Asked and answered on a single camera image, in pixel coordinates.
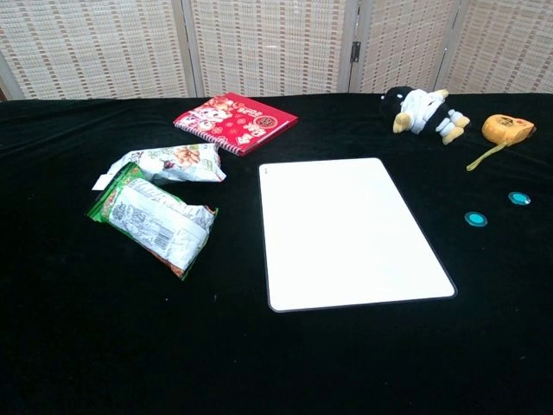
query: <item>round teal object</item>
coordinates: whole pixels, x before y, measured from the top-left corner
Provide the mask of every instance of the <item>round teal object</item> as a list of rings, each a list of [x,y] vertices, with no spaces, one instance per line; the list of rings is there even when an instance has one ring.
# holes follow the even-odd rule
[[[512,201],[515,205],[529,205],[530,197],[520,192],[511,192],[509,194],[509,200]]]
[[[465,213],[465,220],[471,227],[484,227],[487,225],[486,216],[478,212]]]

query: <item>white board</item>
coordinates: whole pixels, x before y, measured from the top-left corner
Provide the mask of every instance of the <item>white board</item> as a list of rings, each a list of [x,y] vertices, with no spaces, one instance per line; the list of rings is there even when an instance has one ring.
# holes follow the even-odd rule
[[[377,158],[264,164],[259,181],[274,311],[455,295]]]

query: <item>green snack bag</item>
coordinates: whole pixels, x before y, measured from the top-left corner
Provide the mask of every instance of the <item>green snack bag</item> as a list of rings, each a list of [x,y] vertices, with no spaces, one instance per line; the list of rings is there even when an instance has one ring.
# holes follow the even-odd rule
[[[87,214],[152,252],[181,280],[206,244],[216,215],[217,210],[187,205],[146,181],[134,163],[118,171]]]

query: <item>plush toy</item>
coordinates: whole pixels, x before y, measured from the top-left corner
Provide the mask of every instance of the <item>plush toy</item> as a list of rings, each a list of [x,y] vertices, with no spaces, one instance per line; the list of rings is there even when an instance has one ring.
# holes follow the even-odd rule
[[[464,132],[470,119],[444,104],[448,95],[445,89],[426,93],[422,89],[396,86],[380,97],[380,112],[393,123],[396,133],[435,135],[449,144]]]

